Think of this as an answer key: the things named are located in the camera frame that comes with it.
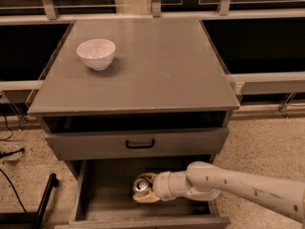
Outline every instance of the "beige speckled floor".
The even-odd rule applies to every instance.
[[[289,113],[291,118],[284,119],[278,111],[236,112],[229,125],[230,136],[215,164],[241,172],[305,181],[305,109],[290,109]],[[2,117],[0,121],[4,130]],[[42,228],[67,223],[76,187],[74,177],[64,162],[55,159],[35,121],[30,121],[22,132],[17,131],[15,117],[10,118],[9,124],[14,130],[14,141],[1,142],[0,151],[25,147],[26,152],[19,160],[1,162],[0,167],[11,178],[29,211],[37,209],[49,174],[55,172],[60,185],[52,193]],[[3,176],[0,191],[0,212],[22,211]],[[221,216],[230,217],[229,229],[301,228],[299,223],[225,192],[217,199],[217,206]]]

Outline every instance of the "black pole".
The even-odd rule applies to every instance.
[[[38,208],[38,211],[36,213],[34,222],[32,223],[31,229],[39,229],[40,228],[41,221],[42,221],[42,218],[45,215],[46,208],[47,208],[49,198],[50,198],[50,195],[51,195],[51,189],[53,187],[56,187],[57,184],[58,184],[58,180],[56,178],[56,174],[55,173],[50,174],[50,177],[49,177],[44,195],[41,198],[39,208]]]

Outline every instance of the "open drawer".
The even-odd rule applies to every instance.
[[[60,160],[217,154],[228,128],[48,134]]]
[[[225,228],[208,202],[178,198],[154,204],[132,199],[136,178],[147,172],[180,171],[210,156],[170,156],[83,161],[71,223],[64,228]]]

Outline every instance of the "bowl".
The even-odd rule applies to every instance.
[[[101,71],[112,63],[115,45],[110,40],[93,39],[80,44],[76,52],[88,67]]]

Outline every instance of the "drawer handle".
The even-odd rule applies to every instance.
[[[154,146],[154,139],[152,139],[152,143],[148,145],[131,145],[130,142],[126,140],[125,146],[128,149],[151,149]]]

